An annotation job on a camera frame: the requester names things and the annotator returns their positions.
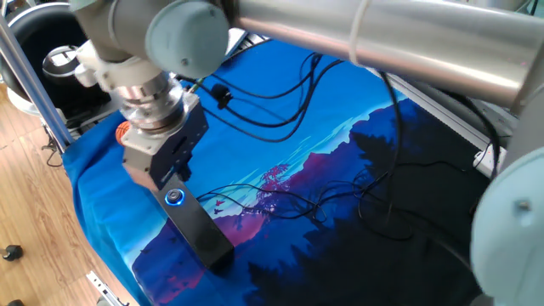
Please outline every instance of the black caster wheel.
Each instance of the black caster wheel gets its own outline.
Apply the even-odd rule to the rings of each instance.
[[[23,248],[20,246],[8,246],[6,247],[6,252],[8,255],[3,256],[3,258],[10,262],[23,257]]]
[[[16,301],[13,301],[13,302],[9,303],[8,306],[25,306],[25,305],[20,300],[16,300]]]

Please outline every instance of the silver metal tube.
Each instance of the silver metal tube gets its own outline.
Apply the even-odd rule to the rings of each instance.
[[[475,0],[474,5],[482,8],[495,8],[505,9],[510,11],[517,11],[524,6],[527,0]]]
[[[361,0],[230,0],[234,26],[349,57]],[[544,21],[433,0],[371,0],[357,40],[363,65],[513,107],[544,41]]]
[[[74,140],[3,17],[0,17],[0,53],[64,151]]]

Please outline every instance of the metal frame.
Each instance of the metal frame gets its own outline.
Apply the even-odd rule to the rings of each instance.
[[[53,137],[57,140],[60,151],[64,152],[74,139],[3,17],[0,18],[0,53],[6,59],[31,102],[37,107]]]

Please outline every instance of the dark tree silhouette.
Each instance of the dark tree silhouette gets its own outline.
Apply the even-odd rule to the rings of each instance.
[[[381,111],[393,113],[391,108]],[[401,161],[447,160],[459,167],[470,167],[472,157],[467,152],[475,153],[475,149],[426,111],[416,108],[415,112],[416,121],[405,123],[403,137],[409,139],[409,143],[401,151]],[[363,180],[372,180],[388,170],[394,141],[354,132],[351,139],[353,145],[361,149],[360,158],[372,164]],[[450,229],[459,241],[454,245],[467,255],[470,218],[466,212],[483,192],[487,184],[485,178],[475,172],[459,173],[446,166],[407,167],[395,173],[395,206],[418,211]],[[376,193],[384,196],[384,186],[378,187]],[[336,203],[353,204],[354,199],[338,199]],[[297,202],[292,205],[301,208]],[[246,303],[457,306],[468,304],[479,294],[470,271],[427,235],[415,232],[407,242],[386,240],[372,234],[358,219],[357,207],[352,207],[351,217],[335,218],[332,228],[317,224],[316,230],[307,233],[304,236],[309,242],[307,251],[292,248],[296,264],[267,269],[250,263],[248,269],[257,289],[245,296]],[[365,207],[365,213],[373,217],[369,212],[372,205],[366,203]],[[407,224],[400,218],[391,218],[389,222],[394,231],[408,231]],[[422,220],[414,222],[420,224],[421,229],[429,229]]]

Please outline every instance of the white cable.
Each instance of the white cable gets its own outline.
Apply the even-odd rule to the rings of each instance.
[[[357,59],[357,38],[359,38],[360,26],[363,23],[366,10],[370,6],[372,0],[361,0],[357,12],[355,12],[354,22],[351,24],[351,32],[349,33],[349,61],[358,67],[363,67]]]

